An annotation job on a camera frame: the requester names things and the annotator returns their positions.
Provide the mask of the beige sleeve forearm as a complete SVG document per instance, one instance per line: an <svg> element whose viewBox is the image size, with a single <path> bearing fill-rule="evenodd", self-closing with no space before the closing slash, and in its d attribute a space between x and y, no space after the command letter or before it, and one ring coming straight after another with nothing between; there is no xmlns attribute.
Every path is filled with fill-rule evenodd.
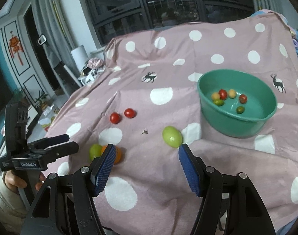
<svg viewBox="0 0 298 235"><path fill-rule="evenodd" d="M5 185L5 172L0 179L0 222L10 234L20 234L26 207L18 192L12 192Z"/></svg>

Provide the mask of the person's left hand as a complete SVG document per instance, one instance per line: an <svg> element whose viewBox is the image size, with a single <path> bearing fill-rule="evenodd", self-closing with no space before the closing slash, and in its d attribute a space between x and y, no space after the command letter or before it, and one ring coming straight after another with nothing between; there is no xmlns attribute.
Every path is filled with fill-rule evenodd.
<svg viewBox="0 0 298 235"><path fill-rule="evenodd" d="M39 181L35 184L35 189L37 191L40 190L40 188L43 185L43 182L45 181L46 177L43 173L40 173ZM4 182L5 185L10 189L12 192L18 192L18 189L24 189L27 187L26 181L24 181L22 178L17 177L15 174L13 174L12 171L7 171L4 176Z"/></svg>

